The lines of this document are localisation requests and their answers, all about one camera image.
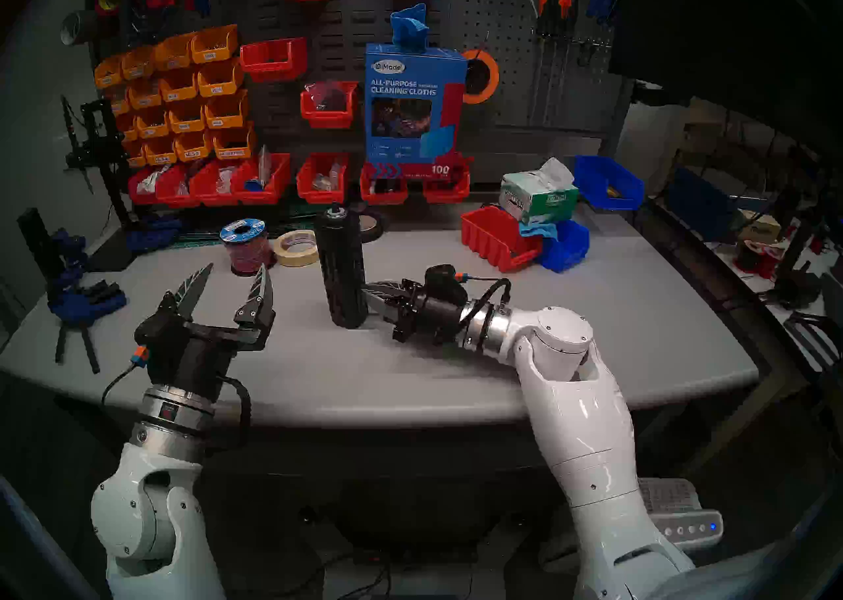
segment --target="gray wall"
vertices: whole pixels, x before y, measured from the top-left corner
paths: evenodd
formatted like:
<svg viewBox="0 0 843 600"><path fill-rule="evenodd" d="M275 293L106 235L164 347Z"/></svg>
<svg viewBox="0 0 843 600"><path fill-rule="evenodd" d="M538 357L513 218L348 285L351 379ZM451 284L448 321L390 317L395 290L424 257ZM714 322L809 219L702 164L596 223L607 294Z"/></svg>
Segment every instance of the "gray wall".
<svg viewBox="0 0 843 600"><path fill-rule="evenodd" d="M47 230L63 226L96 239L110 205L96 171L90 173L93 195L81 174L63 172L70 144L59 95L75 108L96 98L87 47L66 47L59 39L64 16L83 5L84 0L30 0L0 51L0 226L5 232L0 275L26 308L45 286L18 230L18 215L36 206Z"/></svg>

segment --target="pegboard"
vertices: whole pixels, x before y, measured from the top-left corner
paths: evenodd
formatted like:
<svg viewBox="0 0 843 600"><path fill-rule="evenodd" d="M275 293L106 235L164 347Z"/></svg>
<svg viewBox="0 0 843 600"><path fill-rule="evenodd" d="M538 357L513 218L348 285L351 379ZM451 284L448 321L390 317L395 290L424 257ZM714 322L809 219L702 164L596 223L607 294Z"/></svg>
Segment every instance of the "pegboard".
<svg viewBox="0 0 843 600"><path fill-rule="evenodd" d="M500 142L507 130L517 130L522 138L519 145L504 149L509 153L547 151L558 132L605 138L612 130L621 78L606 72L612 31L585 17L588 0L580 0L574 41L546 42L543 56L542 44L534 36L529 0L329 0L307 4L211 0L210 17L178 13L169 22L167 35L237 24L243 44L306 37L309 69L300 80L254 84L246 78L259 138L272 150L302 155L329 150L362 153L362 122L357 120L349 131L310 129L299 114L299 93L304 84L318 80L362 84L366 44L391 42L390 13L418 1L427 4L431 46L459 51L482 46L498 62L500 83L494 95L483 104L463 106L458 147L475 155L476 170L482 167L484 152L501 152ZM597 46L588 67L576 64L578 45L583 41ZM525 131L532 133L533 139L524 139Z"/></svg>

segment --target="green box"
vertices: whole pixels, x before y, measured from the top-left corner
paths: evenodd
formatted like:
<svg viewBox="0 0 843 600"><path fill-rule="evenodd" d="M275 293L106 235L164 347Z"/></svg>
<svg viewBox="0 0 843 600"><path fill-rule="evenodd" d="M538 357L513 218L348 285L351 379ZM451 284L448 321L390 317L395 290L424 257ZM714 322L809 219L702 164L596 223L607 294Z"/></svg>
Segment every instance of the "green box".
<svg viewBox="0 0 843 600"><path fill-rule="evenodd" d="M571 172L551 158L540 170L504 174L499 203L521 223L555 223L570 219L579 190Z"/></svg>

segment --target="cardboard box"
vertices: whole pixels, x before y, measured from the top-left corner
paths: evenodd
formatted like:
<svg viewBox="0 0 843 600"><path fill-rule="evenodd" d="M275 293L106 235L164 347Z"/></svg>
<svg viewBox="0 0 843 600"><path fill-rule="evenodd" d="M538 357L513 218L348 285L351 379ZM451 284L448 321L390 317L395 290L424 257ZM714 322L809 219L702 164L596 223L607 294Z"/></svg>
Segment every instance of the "cardboard box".
<svg viewBox="0 0 843 600"><path fill-rule="evenodd" d="M741 210L741 217L735 227L740 227L747 223L756 214L757 212ZM781 226L775 218L770 215L763 215L738 233L738 241L743 242L744 239L751 239L754 242L768 245L779 239L779 233L781 233Z"/></svg>
<svg viewBox="0 0 843 600"><path fill-rule="evenodd" d="M578 196L571 171L551 158L540 170L504 174L499 203L521 223L563 222L571 218Z"/></svg>
<svg viewBox="0 0 843 600"><path fill-rule="evenodd" d="M402 164L426 164L431 178L443 177L436 168L453 157L467 66L450 49L367 45L367 162L392 164L398 176Z"/></svg>

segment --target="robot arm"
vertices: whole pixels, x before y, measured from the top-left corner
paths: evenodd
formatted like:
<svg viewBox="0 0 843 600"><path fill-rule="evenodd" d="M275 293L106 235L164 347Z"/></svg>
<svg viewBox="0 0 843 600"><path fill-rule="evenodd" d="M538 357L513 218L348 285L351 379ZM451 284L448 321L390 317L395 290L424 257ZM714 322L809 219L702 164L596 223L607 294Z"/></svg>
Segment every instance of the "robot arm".
<svg viewBox="0 0 843 600"><path fill-rule="evenodd" d="M588 322L564 308L470 300L454 274L432 267L424 285L402 281L385 302L383 283L365 291L373 306L391 308L397 340L431 332L516 368L535 440L571 507L582 563L576 597L646 597L693 568L647 515L629 409Z"/></svg>
<svg viewBox="0 0 843 600"><path fill-rule="evenodd" d="M272 327L272 287L260 268L237 328L195 324L191 313L212 266L167 292L135 339L149 349L152 387L120 465L91 500L91 521L108 555L112 595L165 600L225 598L192 493L204 436L237 351L262 349ZM244 408L241 408L241 422Z"/></svg>

